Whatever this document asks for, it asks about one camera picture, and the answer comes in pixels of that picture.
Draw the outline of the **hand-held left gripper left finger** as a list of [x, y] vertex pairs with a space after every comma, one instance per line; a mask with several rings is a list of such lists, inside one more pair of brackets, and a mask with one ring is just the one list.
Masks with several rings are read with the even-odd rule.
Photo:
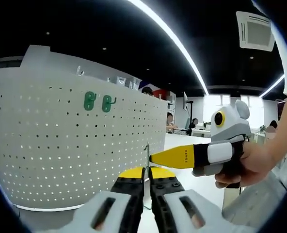
[[81, 206], [71, 222], [72, 233], [135, 233], [143, 212], [145, 168], [122, 172], [110, 191]]

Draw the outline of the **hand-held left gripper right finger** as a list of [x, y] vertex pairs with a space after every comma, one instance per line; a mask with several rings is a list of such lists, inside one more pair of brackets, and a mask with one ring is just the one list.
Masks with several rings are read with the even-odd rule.
[[160, 233], [244, 233], [220, 209], [194, 190], [185, 190], [175, 174], [161, 167], [149, 168], [152, 212]]

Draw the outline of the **person's right hand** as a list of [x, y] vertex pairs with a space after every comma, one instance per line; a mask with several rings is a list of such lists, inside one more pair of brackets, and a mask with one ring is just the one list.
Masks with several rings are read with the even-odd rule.
[[215, 175], [217, 188], [226, 188], [234, 183], [239, 183], [241, 187], [256, 184], [263, 180], [276, 165], [275, 159], [269, 155], [265, 145], [245, 142], [243, 152], [240, 159], [243, 166], [242, 172], [233, 176], [224, 173]]

